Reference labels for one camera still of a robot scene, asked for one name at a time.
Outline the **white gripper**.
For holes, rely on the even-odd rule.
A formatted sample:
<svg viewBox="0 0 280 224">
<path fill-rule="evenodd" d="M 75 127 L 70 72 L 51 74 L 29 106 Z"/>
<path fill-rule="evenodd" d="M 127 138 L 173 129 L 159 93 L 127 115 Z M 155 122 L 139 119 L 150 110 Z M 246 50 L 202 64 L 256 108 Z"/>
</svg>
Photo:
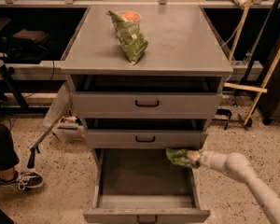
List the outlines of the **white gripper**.
<svg viewBox="0 0 280 224">
<path fill-rule="evenodd" d="M 223 155 L 215 151 L 188 150 L 187 158 L 192 162 L 200 161 L 200 165 L 218 172 L 223 171 Z"/>
</svg>

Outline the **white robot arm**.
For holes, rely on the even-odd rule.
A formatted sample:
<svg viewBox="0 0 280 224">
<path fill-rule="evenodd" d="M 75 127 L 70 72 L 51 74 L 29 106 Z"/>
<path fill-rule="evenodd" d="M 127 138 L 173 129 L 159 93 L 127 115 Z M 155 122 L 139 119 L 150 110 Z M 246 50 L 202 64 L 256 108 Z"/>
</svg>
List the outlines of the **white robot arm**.
<svg viewBox="0 0 280 224">
<path fill-rule="evenodd" d="M 257 175 L 244 155 L 190 150 L 186 152 L 185 161 L 200 164 L 245 184 L 271 224 L 280 224 L 280 197 Z"/>
</svg>

